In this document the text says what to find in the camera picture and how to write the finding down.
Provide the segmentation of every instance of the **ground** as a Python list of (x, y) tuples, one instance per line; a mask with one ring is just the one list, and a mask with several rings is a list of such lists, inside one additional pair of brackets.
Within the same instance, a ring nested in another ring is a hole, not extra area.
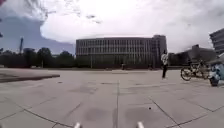
[(20, 70), (61, 77), (0, 83), (3, 128), (223, 128), (224, 88), (180, 71)]

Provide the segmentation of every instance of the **motor scooter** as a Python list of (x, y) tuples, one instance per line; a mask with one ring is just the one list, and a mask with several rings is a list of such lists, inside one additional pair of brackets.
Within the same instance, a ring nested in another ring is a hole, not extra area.
[(221, 61), (211, 63), (208, 78), (213, 87), (218, 86), (220, 80), (224, 80), (224, 64)]

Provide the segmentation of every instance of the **building facade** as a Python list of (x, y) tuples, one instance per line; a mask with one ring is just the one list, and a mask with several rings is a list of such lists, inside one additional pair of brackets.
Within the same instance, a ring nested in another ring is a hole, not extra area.
[(189, 61), (197, 63), (200, 60), (209, 62), (216, 58), (216, 52), (213, 49), (201, 48), (199, 45), (193, 45), (191, 49), (184, 52), (169, 54), (171, 66), (188, 65)]
[(153, 38), (109, 37), (78, 39), (76, 58), (91, 68), (119, 68), (122, 64), (131, 68), (161, 67), (160, 57), (167, 51), (166, 37)]
[(224, 52), (224, 28), (210, 34), (215, 52), (221, 54)]

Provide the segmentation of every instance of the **person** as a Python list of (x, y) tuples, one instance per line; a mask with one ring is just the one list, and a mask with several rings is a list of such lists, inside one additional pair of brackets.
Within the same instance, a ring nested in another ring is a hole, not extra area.
[(163, 54), (161, 56), (161, 61), (163, 62), (163, 75), (162, 78), (164, 79), (166, 77), (166, 71), (168, 66), (168, 54), (166, 50), (163, 51)]

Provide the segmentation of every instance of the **sky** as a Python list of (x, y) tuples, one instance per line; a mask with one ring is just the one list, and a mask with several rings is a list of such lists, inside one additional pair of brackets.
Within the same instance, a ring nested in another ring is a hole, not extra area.
[(0, 46), (74, 53), (78, 38), (166, 35), (169, 52), (212, 48), (224, 28), (224, 0), (7, 0), (0, 7)]

